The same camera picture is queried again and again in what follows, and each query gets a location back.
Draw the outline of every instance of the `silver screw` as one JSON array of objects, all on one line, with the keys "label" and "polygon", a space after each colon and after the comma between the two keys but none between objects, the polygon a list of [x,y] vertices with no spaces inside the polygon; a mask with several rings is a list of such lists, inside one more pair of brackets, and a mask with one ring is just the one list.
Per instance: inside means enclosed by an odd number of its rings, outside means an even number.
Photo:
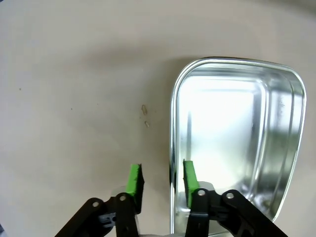
[{"label": "silver screw", "polygon": [[126,199],[126,196],[125,195],[123,195],[123,196],[120,196],[120,198],[119,198],[121,201],[124,201],[125,199]]},{"label": "silver screw", "polygon": [[232,198],[234,198],[234,194],[232,194],[232,193],[227,193],[227,194],[226,194],[226,197],[227,197],[228,199],[232,199]]},{"label": "silver screw", "polygon": [[199,191],[197,192],[197,194],[198,194],[199,196],[203,196],[203,195],[205,195],[205,191],[204,191],[204,190],[199,190]]},{"label": "silver screw", "polygon": [[97,207],[98,205],[99,205],[99,203],[98,203],[97,201],[95,201],[95,202],[92,204],[93,207]]}]

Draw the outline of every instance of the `table surface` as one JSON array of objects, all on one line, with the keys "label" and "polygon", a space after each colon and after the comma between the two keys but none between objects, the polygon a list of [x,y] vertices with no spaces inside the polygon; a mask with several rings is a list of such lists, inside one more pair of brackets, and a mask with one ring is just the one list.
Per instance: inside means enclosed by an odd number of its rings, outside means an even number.
[{"label": "table surface", "polygon": [[9,237],[55,236],[140,162],[141,233],[167,234],[174,82],[197,58],[231,56],[291,66],[304,81],[305,129],[276,224],[290,237],[314,236],[315,42],[316,14],[274,3],[4,0],[0,223]]}]

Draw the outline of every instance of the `green tape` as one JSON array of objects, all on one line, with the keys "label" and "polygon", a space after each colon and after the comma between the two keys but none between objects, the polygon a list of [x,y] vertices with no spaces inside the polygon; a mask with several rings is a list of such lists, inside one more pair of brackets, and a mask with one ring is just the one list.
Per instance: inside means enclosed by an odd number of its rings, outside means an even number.
[{"label": "green tape", "polygon": [[125,191],[132,197],[135,196],[137,191],[137,179],[139,174],[139,164],[132,164],[129,172],[128,182]]},{"label": "green tape", "polygon": [[183,161],[185,179],[186,182],[186,192],[187,192],[187,204],[188,208],[191,208],[192,204],[192,194],[196,189],[199,189],[199,184],[196,176],[196,172],[194,170],[193,161],[185,160]]}]

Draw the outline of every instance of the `tray rim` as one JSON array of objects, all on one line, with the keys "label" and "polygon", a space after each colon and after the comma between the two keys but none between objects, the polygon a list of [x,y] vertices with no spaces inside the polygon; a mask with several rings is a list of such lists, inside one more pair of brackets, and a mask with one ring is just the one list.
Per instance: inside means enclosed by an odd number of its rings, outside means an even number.
[{"label": "tray rim", "polygon": [[298,148],[297,152],[294,157],[294,162],[291,168],[291,172],[289,175],[289,180],[286,184],[284,195],[282,197],[280,206],[276,212],[276,215],[273,218],[273,222],[277,219],[279,216],[279,213],[281,211],[281,208],[284,204],[285,197],[287,195],[289,185],[292,180],[292,176],[294,173],[294,169],[296,166],[297,162],[297,156],[298,152],[300,150],[301,146],[301,140],[302,140],[302,134],[303,134],[303,128],[304,128],[304,121],[305,121],[305,110],[306,110],[306,89],[304,86],[304,83],[301,79],[301,77],[297,74],[296,71],[294,71],[291,67],[278,64],[278,63],[272,63],[268,61],[262,61],[262,60],[254,60],[254,59],[247,59],[247,58],[234,58],[234,57],[204,57],[197,59],[188,65],[186,65],[180,74],[178,75],[178,78],[175,82],[174,88],[172,90],[172,96],[171,96],[171,105],[170,105],[170,147],[169,147],[169,165],[170,165],[170,174],[169,174],[169,179],[170,179],[170,233],[174,233],[174,198],[175,198],[175,176],[174,176],[174,170],[175,170],[175,150],[174,148],[176,147],[176,139],[175,139],[175,134],[177,133],[177,127],[176,127],[176,117],[177,117],[177,112],[176,112],[176,107],[177,107],[177,100],[178,100],[178,92],[180,85],[186,78],[186,76],[193,71],[195,68],[204,65],[204,64],[212,64],[212,63],[223,63],[223,64],[237,64],[237,65],[249,65],[249,66],[257,66],[257,67],[264,67],[264,68],[272,68],[272,69],[277,69],[281,71],[287,71],[292,73],[300,82],[302,91],[303,91],[303,109],[302,109],[302,117],[301,117],[301,127],[300,127],[300,134],[299,134],[299,141],[298,141]]}]

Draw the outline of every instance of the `stainless steel container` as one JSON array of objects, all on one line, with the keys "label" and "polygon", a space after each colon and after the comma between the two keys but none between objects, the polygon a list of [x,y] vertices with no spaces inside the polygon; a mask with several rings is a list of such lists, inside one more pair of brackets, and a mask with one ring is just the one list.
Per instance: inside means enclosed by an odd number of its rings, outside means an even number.
[{"label": "stainless steel container", "polygon": [[[184,159],[218,194],[237,189],[275,220],[293,174],[305,104],[302,80],[287,66],[235,58],[187,65],[171,102],[171,232],[185,232],[190,212]],[[225,231],[211,221],[210,235]]]}]

